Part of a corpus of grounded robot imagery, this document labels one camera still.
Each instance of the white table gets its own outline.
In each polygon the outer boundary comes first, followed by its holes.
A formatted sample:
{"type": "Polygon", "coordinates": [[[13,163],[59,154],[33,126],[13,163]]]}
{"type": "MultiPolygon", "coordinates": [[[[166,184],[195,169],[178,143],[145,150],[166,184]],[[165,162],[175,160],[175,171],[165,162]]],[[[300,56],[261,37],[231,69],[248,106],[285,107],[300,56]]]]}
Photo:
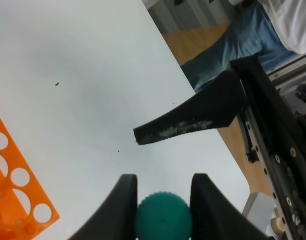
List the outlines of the white table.
{"type": "Polygon", "coordinates": [[[139,201],[189,202],[204,172],[242,211],[248,184],[217,130],[135,142],[193,94],[140,0],[0,0],[0,117],[60,215],[36,239],[67,239],[124,173],[139,201]]]}

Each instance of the jeans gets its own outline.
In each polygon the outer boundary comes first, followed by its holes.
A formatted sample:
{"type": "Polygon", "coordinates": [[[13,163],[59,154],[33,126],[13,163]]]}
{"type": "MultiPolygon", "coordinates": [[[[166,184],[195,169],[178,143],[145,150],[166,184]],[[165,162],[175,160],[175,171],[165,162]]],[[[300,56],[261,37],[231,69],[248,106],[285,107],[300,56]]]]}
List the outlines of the jeans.
{"type": "Polygon", "coordinates": [[[197,92],[225,70],[230,60],[250,55],[258,56],[264,71],[297,56],[281,43],[263,6],[258,2],[231,24],[216,43],[181,67],[197,92]]]}

